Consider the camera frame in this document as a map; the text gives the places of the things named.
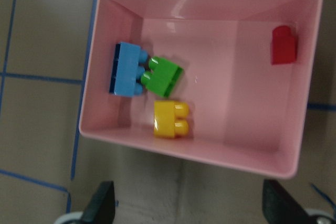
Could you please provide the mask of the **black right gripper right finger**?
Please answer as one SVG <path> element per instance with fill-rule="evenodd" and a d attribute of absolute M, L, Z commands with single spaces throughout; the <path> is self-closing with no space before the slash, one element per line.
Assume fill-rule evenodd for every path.
<path fill-rule="evenodd" d="M 263 215 L 268 223 L 308 223 L 307 212 L 274 179 L 265 179 L 262 187 Z"/>

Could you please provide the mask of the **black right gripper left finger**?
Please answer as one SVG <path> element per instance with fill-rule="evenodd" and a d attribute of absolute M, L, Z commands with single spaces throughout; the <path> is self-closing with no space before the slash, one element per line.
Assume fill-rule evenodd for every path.
<path fill-rule="evenodd" d="M 113 223 L 115 218 L 113 181 L 101 182 L 80 217 L 80 223 Z"/>

